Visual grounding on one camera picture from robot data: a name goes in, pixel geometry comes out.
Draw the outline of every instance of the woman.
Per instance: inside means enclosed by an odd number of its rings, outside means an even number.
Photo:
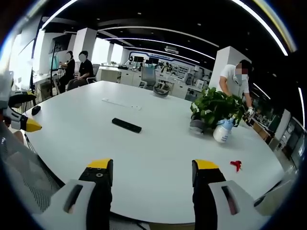
[[[133,65],[133,56],[130,56],[129,60],[126,61],[125,65]]]
[[[75,73],[75,60],[73,59],[73,55],[71,51],[68,51],[66,53],[66,59],[68,60],[66,63],[59,62],[59,64],[65,69],[65,75],[60,78],[59,80],[59,92],[64,93],[65,92],[65,86],[68,84],[68,82],[72,79],[74,79],[74,73]]]

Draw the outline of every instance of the white round table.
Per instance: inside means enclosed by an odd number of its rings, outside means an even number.
[[[284,174],[252,128],[234,128],[223,145],[210,135],[192,134],[190,102],[173,96],[158,98],[152,91],[99,81],[40,106],[36,116],[27,115],[43,128],[28,137],[45,164],[66,183],[78,179],[92,160],[112,158],[111,211],[128,218],[193,223],[193,159],[213,161],[254,199]],[[114,117],[141,126],[141,133],[112,124]],[[230,165],[237,160],[242,161],[238,173]]]

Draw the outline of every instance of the computer monitor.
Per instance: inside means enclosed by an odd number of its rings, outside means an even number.
[[[51,67],[52,63],[52,57],[49,57],[49,66]],[[59,58],[58,56],[53,57],[53,63],[52,63],[52,70],[58,70],[59,69]]]
[[[138,57],[138,56],[134,56],[134,62],[143,62],[144,58],[143,57]]]
[[[151,64],[158,64],[159,63],[159,59],[158,58],[150,57],[149,61],[151,61]]]
[[[49,53],[53,53],[53,48],[55,47],[55,53],[68,50],[69,41],[71,40],[71,34],[65,34],[59,37],[55,37],[51,41]]]

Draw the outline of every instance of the green leaves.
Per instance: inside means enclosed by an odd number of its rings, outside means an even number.
[[[223,92],[217,92],[216,88],[202,90],[201,94],[190,109],[192,116],[197,113],[204,120],[206,127],[215,128],[219,120],[229,119],[233,115],[236,117],[236,123],[240,122],[245,108],[239,97],[228,97]]]

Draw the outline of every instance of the black pants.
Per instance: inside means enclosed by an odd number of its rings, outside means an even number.
[[[78,88],[80,86],[84,86],[84,85],[87,85],[87,81],[85,78],[83,79],[73,79],[73,80],[70,80],[69,83],[68,83],[68,86],[67,86],[67,91],[69,90],[73,90],[75,88]]]
[[[68,82],[70,80],[72,80],[73,77],[71,76],[67,76],[67,75],[64,75],[63,77],[61,77],[59,79],[59,92],[60,93],[64,93],[65,92],[65,86],[68,84]]]

